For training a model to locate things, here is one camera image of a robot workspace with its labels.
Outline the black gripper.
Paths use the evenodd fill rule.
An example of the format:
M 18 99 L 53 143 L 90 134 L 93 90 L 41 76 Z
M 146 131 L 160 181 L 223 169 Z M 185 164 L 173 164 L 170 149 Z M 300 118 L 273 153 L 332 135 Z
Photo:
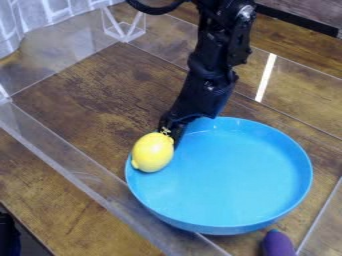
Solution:
M 215 118 L 232 93 L 237 75 L 231 68 L 204 66 L 193 54 L 188 58 L 188 74 L 170 109 L 158 120 L 158 132 L 177 147 L 188 124 L 200 117 Z

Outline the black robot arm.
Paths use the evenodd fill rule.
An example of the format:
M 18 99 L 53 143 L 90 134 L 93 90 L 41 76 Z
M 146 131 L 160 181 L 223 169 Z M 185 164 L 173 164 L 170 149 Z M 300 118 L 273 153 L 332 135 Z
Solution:
M 188 56 L 188 73 L 157 126 L 157 131 L 172 138 L 173 146 L 196 118 L 215 118 L 220 113 L 239 79 L 233 67 L 245 64 L 252 53 L 253 0 L 196 0 L 196 7 L 197 43 Z

